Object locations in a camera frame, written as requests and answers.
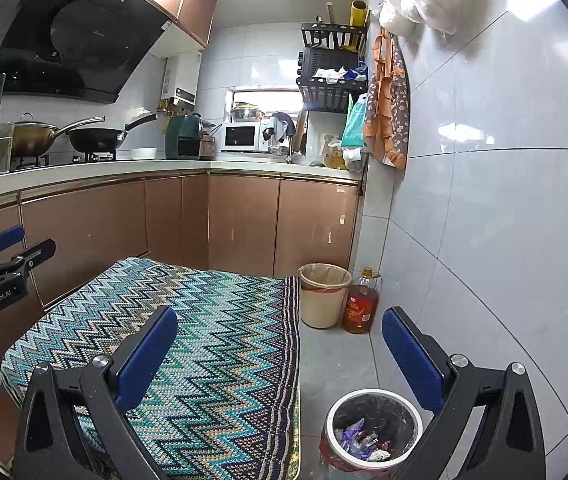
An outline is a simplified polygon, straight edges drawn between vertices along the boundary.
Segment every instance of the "black range hood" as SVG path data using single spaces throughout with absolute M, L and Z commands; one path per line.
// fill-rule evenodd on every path
M 113 103 L 166 22 L 145 0 L 22 0 L 0 47 L 4 93 Z

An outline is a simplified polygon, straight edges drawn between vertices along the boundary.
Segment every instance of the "trash can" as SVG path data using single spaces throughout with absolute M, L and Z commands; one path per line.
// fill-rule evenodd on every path
M 363 419 L 362 428 L 390 456 L 382 462 L 356 458 L 346 450 L 346 432 L 342 442 L 335 430 L 345 430 Z M 385 478 L 399 468 L 423 433 L 423 424 L 415 407 L 387 390 L 367 389 L 341 397 L 328 412 L 320 440 L 320 471 L 324 480 Z
M 341 307 L 353 277 L 331 264 L 307 264 L 300 278 L 299 316 L 308 326 L 328 328 L 341 318 Z

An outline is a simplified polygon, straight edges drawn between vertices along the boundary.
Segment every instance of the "microwave door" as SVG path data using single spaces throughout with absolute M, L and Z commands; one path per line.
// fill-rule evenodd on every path
M 257 151 L 255 126 L 227 126 L 224 133 L 223 150 L 233 152 Z

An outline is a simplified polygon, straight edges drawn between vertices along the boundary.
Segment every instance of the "microwave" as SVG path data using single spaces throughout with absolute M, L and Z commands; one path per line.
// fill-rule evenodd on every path
M 260 121 L 223 123 L 215 132 L 215 150 L 220 152 L 268 152 Z

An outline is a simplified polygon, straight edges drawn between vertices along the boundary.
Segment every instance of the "zigzag patterned tablecloth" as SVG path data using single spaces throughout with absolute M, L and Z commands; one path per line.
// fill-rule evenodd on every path
M 291 478 L 299 372 L 297 278 L 255 278 L 127 258 L 61 301 L 2 361 L 24 398 L 40 361 L 85 365 L 113 352 L 157 306 L 177 313 L 177 337 L 144 400 L 126 413 L 175 479 Z M 90 419 L 85 434 L 101 447 Z

